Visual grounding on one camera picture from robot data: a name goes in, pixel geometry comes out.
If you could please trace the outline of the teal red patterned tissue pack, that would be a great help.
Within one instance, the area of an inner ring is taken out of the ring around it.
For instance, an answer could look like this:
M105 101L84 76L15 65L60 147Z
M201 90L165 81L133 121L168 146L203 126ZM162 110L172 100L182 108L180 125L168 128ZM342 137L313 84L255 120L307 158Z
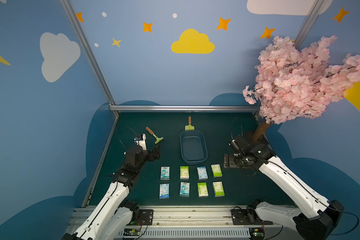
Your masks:
M161 180L169 180L170 179L170 167L161 167Z

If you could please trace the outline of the blue star tissue pack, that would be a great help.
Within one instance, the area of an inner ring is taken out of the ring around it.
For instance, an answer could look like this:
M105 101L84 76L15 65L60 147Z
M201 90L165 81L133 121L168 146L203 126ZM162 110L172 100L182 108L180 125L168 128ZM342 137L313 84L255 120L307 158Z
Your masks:
M206 167L197 167L199 180L208 179L208 173Z

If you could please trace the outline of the green white tissue pack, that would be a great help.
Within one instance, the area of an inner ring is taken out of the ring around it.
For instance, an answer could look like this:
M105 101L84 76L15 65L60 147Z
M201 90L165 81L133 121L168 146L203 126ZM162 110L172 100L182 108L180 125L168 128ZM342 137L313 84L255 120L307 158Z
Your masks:
M188 166L180 166L180 179L188 180L190 177L189 167Z

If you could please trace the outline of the blue white tissue pack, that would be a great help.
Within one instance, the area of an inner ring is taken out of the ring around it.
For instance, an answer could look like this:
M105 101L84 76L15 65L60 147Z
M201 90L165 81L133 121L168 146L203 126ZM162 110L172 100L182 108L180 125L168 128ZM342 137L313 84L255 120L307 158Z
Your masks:
M159 199L168 199L170 197L170 185L160 184Z

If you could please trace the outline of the white teal tissue pack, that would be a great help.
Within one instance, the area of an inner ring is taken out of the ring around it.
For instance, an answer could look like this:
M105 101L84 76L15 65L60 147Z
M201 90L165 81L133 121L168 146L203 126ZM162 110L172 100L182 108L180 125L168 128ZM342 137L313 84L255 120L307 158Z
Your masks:
M189 197L190 196L190 183L181 182L180 183L180 193L181 197Z

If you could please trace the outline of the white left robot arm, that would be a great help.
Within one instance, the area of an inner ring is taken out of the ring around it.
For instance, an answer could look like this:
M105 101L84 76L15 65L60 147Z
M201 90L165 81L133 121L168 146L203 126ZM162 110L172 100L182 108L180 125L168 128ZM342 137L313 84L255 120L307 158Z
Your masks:
M134 138L134 145L125 153L121 167L113 174L113 180L90 216L72 234L63 240L113 240L130 222L139 218L139 205L126 202L125 198L135 186L138 176L147 162L160 158L160 146L152 150L146 146L146 135Z

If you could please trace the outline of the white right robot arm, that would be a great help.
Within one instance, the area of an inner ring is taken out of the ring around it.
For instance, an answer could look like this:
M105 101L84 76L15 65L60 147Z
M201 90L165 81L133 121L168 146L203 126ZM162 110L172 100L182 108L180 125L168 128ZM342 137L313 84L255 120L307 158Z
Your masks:
M314 191L295 175L269 148L267 141L248 142L236 136L228 145L233 153L226 155L235 168L259 171L271 179L295 203L287 208L255 200L244 211L252 222L268 221L290 228L305 240L325 240L337 227L344 206Z

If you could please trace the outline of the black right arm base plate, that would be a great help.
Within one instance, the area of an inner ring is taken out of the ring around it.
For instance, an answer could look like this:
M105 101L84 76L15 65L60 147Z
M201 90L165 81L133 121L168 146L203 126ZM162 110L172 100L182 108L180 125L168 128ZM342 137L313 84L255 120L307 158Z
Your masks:
M234 225L273 225L273 222L261 220L255 211L237 207L231 209L231 217Z

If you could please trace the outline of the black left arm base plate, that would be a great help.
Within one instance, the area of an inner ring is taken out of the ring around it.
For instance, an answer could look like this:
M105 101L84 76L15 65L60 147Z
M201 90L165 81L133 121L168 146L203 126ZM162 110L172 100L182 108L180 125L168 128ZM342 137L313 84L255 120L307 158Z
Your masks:
M148 225L153 224L154 210L153 209L139 209L137 216L133 217L130 225Z

